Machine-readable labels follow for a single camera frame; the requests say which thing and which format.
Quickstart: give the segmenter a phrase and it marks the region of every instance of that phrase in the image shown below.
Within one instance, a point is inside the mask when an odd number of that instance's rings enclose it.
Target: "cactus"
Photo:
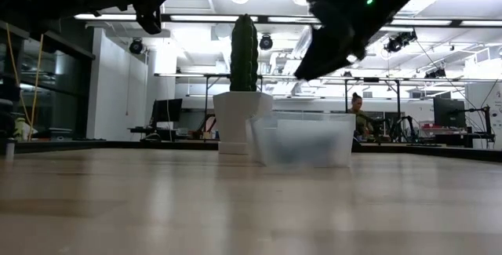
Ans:
[[[256,91],[258,38],[248,14],[240,16],[232,31],[230,91]]]

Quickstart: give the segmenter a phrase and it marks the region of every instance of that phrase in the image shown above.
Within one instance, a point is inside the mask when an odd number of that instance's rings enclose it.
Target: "white flower pot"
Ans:
[[[230,91],[213,97],[220,154],[249,154],[246,120],[270,115],[274,98],[261,92]]]

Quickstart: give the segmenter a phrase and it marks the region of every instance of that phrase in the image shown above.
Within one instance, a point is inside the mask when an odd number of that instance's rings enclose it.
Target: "glass wall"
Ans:
[[[0,30],[0,82],[16,85],[13,66],[21,82],[23,99],[15,103],[14,115],[26,117],[24,101],[28,116],[34,114],[34,129],[40,135],[55,129],[68,129],[71,131],[68,138],[85,137],[91,61],[75,59],[44,43],[37,81],[40,42],[14,34],[11,39],[15,64],[10,59],[6,32]]]

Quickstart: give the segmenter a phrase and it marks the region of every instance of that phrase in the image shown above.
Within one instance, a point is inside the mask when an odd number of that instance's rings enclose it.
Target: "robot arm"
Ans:
[[[312,29],[312,43],[296,70],[312,80],[349,66],[349,55],[366,56],[371,37],[410,0],[307,0],[322,27]]]

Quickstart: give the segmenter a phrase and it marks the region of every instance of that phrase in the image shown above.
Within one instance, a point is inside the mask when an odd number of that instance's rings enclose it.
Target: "potted cactus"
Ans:
[[[272,111],[273,98],[257,92],[258,38],[249,15],[240,16],[232,31],[230,92],[213,98],[221,154],[247,155],[246,120]]]

